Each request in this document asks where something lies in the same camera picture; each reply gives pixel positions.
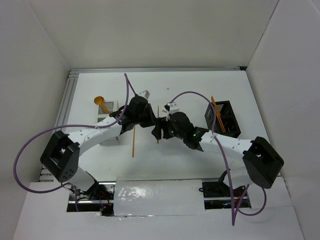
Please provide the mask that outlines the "orange fork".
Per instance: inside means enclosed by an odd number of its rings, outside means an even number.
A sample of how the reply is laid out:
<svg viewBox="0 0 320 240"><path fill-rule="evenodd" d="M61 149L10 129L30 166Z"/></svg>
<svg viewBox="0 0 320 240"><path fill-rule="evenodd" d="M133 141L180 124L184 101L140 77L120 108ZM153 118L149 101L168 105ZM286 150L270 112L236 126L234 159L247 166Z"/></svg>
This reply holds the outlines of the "orange fork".
<svg viewBox="0 0 320 240"><path fill-rule="evenodd" d="M213 104L213 106L214 106L215 111L216 111L218 114L220 114L220 110L219 110L218 105L217 105L217 103L215 102L213 96L211 96L211 102L212 102L212 104Z"/></svg>

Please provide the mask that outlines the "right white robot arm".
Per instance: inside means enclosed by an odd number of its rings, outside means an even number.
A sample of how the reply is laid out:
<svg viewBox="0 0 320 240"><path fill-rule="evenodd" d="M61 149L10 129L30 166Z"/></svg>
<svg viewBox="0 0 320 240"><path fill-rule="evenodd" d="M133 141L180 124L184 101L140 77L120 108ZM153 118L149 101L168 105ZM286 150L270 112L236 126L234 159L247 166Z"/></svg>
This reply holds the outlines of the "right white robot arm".
<svg viewBox="0 0 320 240"><path fill-rule="evenodd" d="M151 134L157 139L178 138L190 149L201 152L221 153L244 164L244 173L230 173L231 179L248 180L264 189L273 186L284 166L284 160L263 137L254 140L239 139L217 134L209 129L196 127L183 112L167 117L153 117Z"/></svg>

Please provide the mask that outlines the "orange spoon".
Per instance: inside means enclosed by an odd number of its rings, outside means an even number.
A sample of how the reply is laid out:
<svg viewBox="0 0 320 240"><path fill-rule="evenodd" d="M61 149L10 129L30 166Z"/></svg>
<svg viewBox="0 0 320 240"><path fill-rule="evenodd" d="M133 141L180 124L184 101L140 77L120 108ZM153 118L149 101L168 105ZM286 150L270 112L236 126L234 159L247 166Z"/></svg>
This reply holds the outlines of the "orange spoon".
<svg viewBox="0 0 320 240"><path fill-rule="evenodd" d="M100 106L100 108L104 114L109 113L108 108L105 106L105 99L102 96L95 97L93 101L96 105Z"/></svg>

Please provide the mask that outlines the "orange chopstick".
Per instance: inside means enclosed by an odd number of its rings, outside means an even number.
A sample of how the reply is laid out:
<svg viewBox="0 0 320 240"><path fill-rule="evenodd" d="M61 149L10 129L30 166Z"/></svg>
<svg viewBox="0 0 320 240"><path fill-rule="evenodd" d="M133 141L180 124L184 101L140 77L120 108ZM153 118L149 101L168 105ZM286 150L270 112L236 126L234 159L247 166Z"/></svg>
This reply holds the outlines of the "orange chopstick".
<svg viewBox="0 0 320 240"><path fill-rule="evenodd" d="M157 106L157 119L160 117L160 106Z"/></svg>
<svg viewBox="0 0 320 240"><path fill-rule="evenodd" d="M133 127L133 135L132 135L132 158L135 157L135 136L136 136L136 127Z"/></svg>

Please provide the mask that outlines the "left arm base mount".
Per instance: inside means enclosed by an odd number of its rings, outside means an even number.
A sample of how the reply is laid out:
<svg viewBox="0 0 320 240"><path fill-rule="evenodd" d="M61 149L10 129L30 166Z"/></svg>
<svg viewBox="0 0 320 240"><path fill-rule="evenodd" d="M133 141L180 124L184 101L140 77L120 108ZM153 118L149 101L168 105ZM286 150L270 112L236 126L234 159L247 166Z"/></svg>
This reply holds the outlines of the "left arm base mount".
<svg viewBox="0 0 320 240"><path fill-rule="evenodd" d="M103 217L114 216L114 195L116 182L100 182L93 196L86 195L74 186L64 187L69 191L67 213L97 213Z"/></svg>

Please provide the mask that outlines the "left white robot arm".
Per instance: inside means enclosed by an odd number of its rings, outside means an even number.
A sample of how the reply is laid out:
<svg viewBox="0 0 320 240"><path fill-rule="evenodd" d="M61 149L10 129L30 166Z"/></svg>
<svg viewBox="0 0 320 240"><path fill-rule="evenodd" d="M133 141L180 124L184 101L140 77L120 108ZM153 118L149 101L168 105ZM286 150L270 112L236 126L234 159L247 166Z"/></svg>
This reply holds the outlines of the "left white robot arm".
<svg viewBox="0 0 320 240"><path fill-rule="evenodd" d="M79 167L80 156L100 143L131 131L135 125L143 128L153 126L155 115L148 102L148 91L135 95L127 106L121 107L92 128L64 133L55 132L40 162L60 183L68 182L78 188L88 200L106 189L88 172Z"/></svg>

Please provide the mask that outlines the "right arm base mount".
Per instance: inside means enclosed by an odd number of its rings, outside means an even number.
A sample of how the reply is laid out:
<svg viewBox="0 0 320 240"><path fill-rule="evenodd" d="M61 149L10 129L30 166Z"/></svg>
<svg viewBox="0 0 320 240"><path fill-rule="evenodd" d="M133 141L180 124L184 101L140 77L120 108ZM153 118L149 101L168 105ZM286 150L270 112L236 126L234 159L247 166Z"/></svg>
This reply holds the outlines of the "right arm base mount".
<svg viewBox="0 0 320 240"><path fill-rule="evenodd" d="M240 200L240 197L244 193L245 186L242 185L233 190L234 195L234 207ZM205 210L216 210L216 209L231 209L231 194L229 187L220 181L203 181L202 187L198 189L203 194L204 209ZM246 193L240 208L250 208L251 203L249 196Z"/></svg>

